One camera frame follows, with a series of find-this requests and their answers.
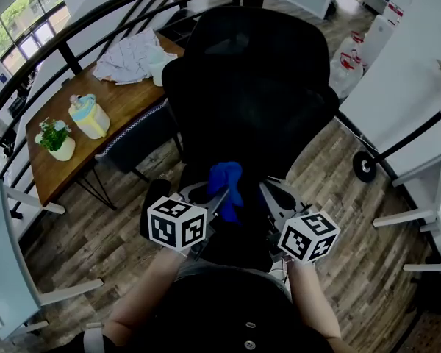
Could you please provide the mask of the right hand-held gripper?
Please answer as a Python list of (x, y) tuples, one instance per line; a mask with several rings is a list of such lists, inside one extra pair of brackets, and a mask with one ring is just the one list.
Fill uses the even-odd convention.
[(259, 183), (273, 225), (271, 239), (276, 248), (300, 263), (325, 257), (341, 229), (325, 213), (300, 197), (298, 191), (276, 180)]

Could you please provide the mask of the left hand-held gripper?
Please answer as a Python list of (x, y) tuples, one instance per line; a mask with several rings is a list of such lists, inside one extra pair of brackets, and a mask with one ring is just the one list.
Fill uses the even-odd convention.
[(207, 194), (207, 183), (199, 182), (169, 194), (169, 181), (154, 181), (146, 195), (146, 238), (197, 260), (214, 230), (209, 226), (229, 195), (221, 188)]

